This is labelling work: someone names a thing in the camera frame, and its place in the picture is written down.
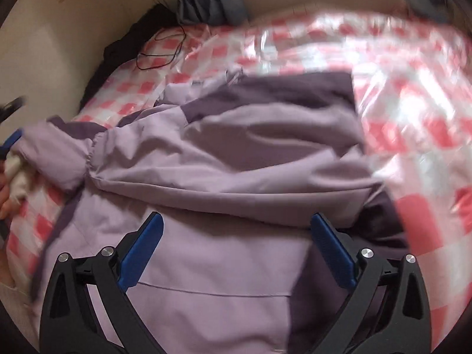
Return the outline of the person's left hand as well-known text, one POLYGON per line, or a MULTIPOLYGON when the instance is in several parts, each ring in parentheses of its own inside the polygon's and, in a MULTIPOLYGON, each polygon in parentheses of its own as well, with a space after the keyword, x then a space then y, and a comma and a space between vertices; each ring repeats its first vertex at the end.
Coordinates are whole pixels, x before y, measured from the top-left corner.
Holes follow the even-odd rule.
POLYGON ((16 201, 10 198, 10 186, 7 182, 6 175, 1 172, 1 191, 0 191, 0 219, 6 220, 18 212, 19 206, 16 201))

